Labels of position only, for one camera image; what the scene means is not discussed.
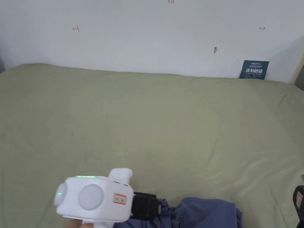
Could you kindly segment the person's left hand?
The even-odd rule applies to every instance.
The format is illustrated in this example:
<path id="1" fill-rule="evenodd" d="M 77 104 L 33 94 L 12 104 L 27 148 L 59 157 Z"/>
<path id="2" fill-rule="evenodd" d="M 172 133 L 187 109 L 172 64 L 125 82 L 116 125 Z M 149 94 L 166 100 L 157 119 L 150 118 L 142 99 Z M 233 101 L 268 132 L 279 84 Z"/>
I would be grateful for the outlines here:
<path id="1" fill-rule="evenodd" d="M 63 228 L 94 228 L 94 225 L 91 223 L 83 223 L 82 220 L 72 219 L 69 220 Z"/>

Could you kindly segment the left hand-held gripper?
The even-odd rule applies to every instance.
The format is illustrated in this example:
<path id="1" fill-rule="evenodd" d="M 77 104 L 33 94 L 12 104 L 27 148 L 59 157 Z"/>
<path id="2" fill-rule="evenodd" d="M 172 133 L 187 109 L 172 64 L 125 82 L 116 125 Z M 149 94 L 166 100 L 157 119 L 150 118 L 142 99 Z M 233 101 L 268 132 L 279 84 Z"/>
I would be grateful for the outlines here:
<path id="1" fill-rule="evenodd" d="M 113 228 L 133 215 L 135 193 L 129 185 L 133 172 L 129 168 L 112 169 L 107 177 L 79 175 L 61 183 L 54 197 L 56 213 L 70 219 L 93 224 L 95 228 Z M 153 221 L 161 215 L 161 203 L 155 194 L 143 193 L 143 220 Z"/>

